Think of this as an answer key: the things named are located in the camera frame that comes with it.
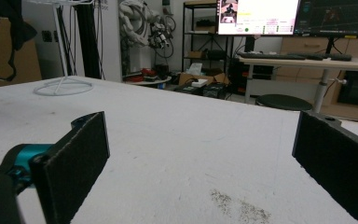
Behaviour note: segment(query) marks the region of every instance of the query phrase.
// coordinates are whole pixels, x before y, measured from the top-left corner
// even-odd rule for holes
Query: white wire stand
[[[79,0],[79,1],[62,1],[62,0],[28,0],[32,3],[37,4],[49,4],[53,6],[54,20],[57,29],[58,42],[60,46],[60,54],[62,60],[62,67],[64,76],[58,80],[50,81],[45,83],[43,86],[37,87],[34,89],[34,93],[38,95],[46,95],[46,96],[60,96],[60,95],[73,95],[79,94],[85,91],[90,91],[93,88],[92,83],[76,80],[73,77],[68,76],[67,71],[67,61],[65,58],[65,52],[62,42],[62,32],[61,26],[58,19],[57,9],[60,6],[73,6],[73,5],[89,5],[92,4],[93,1],[87,0]]]

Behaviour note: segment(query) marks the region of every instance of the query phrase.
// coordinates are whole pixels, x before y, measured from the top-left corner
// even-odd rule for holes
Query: stool
[[[261,95],[257,97],[255,104],[293,111],[312,110],[312,104],[308,103],[307,101],[296,98],[294,96],[281,94]]]

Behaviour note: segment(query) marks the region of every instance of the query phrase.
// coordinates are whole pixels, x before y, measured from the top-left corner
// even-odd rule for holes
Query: standing desk
[[[105,112],[111,157],[72,223],[357,223],[292,157],[297,112],[77,78],[93,90],[0,88],[0,162]],[[18,200],[26,223],[45,223],[35,189]]]
[[[268,66],[288,66],[288,67],[304,67],[304,68],[322,68],[324,70],[323,75],[321,77],[321,81],[319,82],[316,93],[314,96],[314,106],[313,111],[319,113],[321,110],[322,102],[324,100],[324,94],[327,90],[327,82],[329,79],[329,70],[338,69],[338,70],[352,70],[358,71],[358,63],[355,62],[341,62],[341,61],[314,61],[314,60],[271,60],[271,59],[245,59],[240,58],[240,62],[245,64],[250,64],[249,68],[249,76],[247,77],[246,83],[246,92],[245,92],[245,103],[249,102],[250,95],[252,91],[257,89],[257,86],[254,86],[253,80],[253,72],[254,65],[268,65]],[[265,83],[270,83],[269,80],[257,80],[257,83],[261,83],[261,85]],[[310,85],[303,84],[300,86],[298,90],[301,89],[304,91]]]

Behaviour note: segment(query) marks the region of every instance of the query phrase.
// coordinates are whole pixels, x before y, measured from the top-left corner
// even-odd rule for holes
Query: computer monitor
[[[295,35],[358,38],[358,0],[301,0]]]
[[[293,35],[299,0],[217,0],[219,35]]]

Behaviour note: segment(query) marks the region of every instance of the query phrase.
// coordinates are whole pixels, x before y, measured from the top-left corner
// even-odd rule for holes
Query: image on screen
[[[358,0],[303,0],[295,35],[358,36]]]
[[[292,35],[298,0],[217,0],[219,35]]]

